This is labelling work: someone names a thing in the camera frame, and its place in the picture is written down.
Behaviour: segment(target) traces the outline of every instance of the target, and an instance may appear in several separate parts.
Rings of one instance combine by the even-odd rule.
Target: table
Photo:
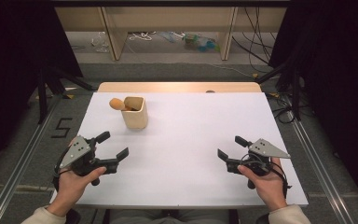
[[[264,205],[255,190],[247,188],[246,177],[228,173],[217,157],[218,148],[230,158],[246,154],[247,149],[234,142],[235,135],[253,142],[262,137],[286,151],[257,84],[131,84],[103,83],[91,98],[78,133],[86,138],[111,133],[111,138],[97,146],[99,159],[114,158],[125,147],[130,155],[116,174],[100,177],[97,187],[88,186],[78,206],[228,209]],[[145,98],[149,115],[145,129],[127,129],[120,112],[108,104],[113,97],[129,95]],[[282,160],[282,167],[293,186],[287,202],[307,205],[293,164]]]

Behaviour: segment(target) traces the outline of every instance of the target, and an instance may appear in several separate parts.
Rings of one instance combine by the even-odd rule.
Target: beige sleeve
[[[65,221],[66,217],[57,217],[46,210],[46,208],[40,207],[21,224],[65,224]]]
[[[294,204],[269,213],[270,224],[310,224],[301,208]]]

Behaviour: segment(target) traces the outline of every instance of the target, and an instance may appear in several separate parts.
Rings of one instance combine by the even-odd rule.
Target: black stand
[[[289,86],[292,86],[292,111],[298,120],[301,120],[299,116],[300,69],[305,69],[305,64],[311,59],[310,54],[316,46],[319,33],[328,21],[327,16],[330,8],[327,4],[321,4],[308,18],[288,59],[256,81],[261,84],[271,77],[281,74],[276,88],[278,91],[287,91]]]
[[[53,94],[63,94],[65,92],[65,87],[60,82],[60,77],[63,77],[76,85],[82,87],[87,91],[97,91],[96,88],[92,87],[91,85],[79,80],[76,77],[73,77],[61,69],[56,67],[46,67],[41,69],[38,79],[38,93],[39,93],[39,109],[40,109],[40,117],[39,117],[39,124],[43,122],[48,113],[48,98],[46,96],[46,88],[45,85],[47,84]]]

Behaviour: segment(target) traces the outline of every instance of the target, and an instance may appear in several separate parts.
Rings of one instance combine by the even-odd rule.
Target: floor
[[[147,34],[151,40],[143,40],[139,37],[129,34],[129,39],[123,50],[119,61],[112,61],[111,54],[100,46],[92,46],[96,39],[103,37],[99,33],[67,33],[71,42],[77,61],[84,69],[85,79],[93,85],[98,85],[102,81],[109,80],[110,77],[96,76],[95,73],[88,72],[88,66],[99,64],[101,67],[106,65],[125,65],[128,64],[172,64],[182,65],[191,64],[192,68],[200,64],[210,66],[210,69],[222,70],[237,74],[240,77],[252,78],[263,76],[265,72],[271,70],[262,60],[267,61],[268,56],[258,45],[251,44],[245,37],[252,39],[253,34],[237,33],[234,38],[247,49],[250,49],[260,59],[250,54],[240,47],[235,41],[231,44],[230,55],[227,61],[220,59],[220,54],[214,49],[208,49],[206,52],[200,52],[197,48],[186,46],[181,37],[169,33]],[[214,33],[201,33],[200,35],[209,38],[216,38]],[[273,47],[274,36],[276,34],[263,33],[262,39],[266,46]],[[145,71],[144,76],[151,76],[150,71]],[[261,85],[264,92],[275,92],[274,83],[277,77]],[[72,87],[71,83],[65,83],[65,87]],[[84,111],[76,112],[76,108],[87,108],[87,101],[90,99],[90,93],[82,90],[70,91],[75,98],[72,101],[58,100],[53,117],[67,117],[77,120],[76,125],[81,123]],[[12,136],[12,144],[7,147],[0,155],[0,192],[5,190],[7,181],[12,178],[13,169],[18,164],[23,150],[32,149],[33,146],[39,148],[50,148],[50,142],[47,134],[54,133],[51,129],[56,126],[47,124],[46,131],[40,131],[40,139],[35,142],[33,135],[37,131],[38,108],[37,94],[30,98],[30,109],[19,123],[18,131]],[[48,99],[51,105],[55,105],[56,97]],[[282,102],[278,100],[270,101],[271,109],[279,109]],[[283,124],[277,121],[281,131],[282,139],[287,145],[288,150],[293,156],[293,164],[297,175],[306,194],[309,197],[310,205],[303,208],[305,214],[312,223],[358,223],[358,189],[348,175],[339,158],[335,157],[334,150],[320,127],[317,118],[312,116],[312,111],[306,108],[301,111],[302,120],[290,124]],[[290,119],[290,113],[285,114],[283,119]],[[78,126],[72,127],[69,133],[65,135],[76,135]],[[57,142],[63,144],[64,138],[57,138]],[[36,167],[50,167],[54,163],[55,157],[46,157],[46,151],[40,152],[35,149],[30,153],[32,160],[29,168],[18,177],[16,191],[11,193],[11,200],[7,207],[1,208],[5,211],[0,217],[0,223],[18,223],[25,217],[32,214],[34,209],[42,206],[49,201],[52,187],[46,185],[48,179],[40,180],[42,175],[30,167],[35,167],[34,163],[39,162]],[[103,209],[85,209],[79,208],[82,213],[81,223],[101,223],[103,218]],[[239,210],[242,223],[253,223],[257,217],[267,213],[266,208],[246,208]]]

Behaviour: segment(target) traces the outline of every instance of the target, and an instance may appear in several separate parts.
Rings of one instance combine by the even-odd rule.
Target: right hand
[[[271,160],[281,166],[279,158],[271,158]],[[276,171],[282,173],[280,168],[273,165],[272,168],[274,169],[274,167]],[[239,165],[238,170],[255,184],[258,196],[263,200],[270,212],[287,206],[283,196],[283,181],[276,174],[270,172],[267,175],[258,176],[243,165]]]

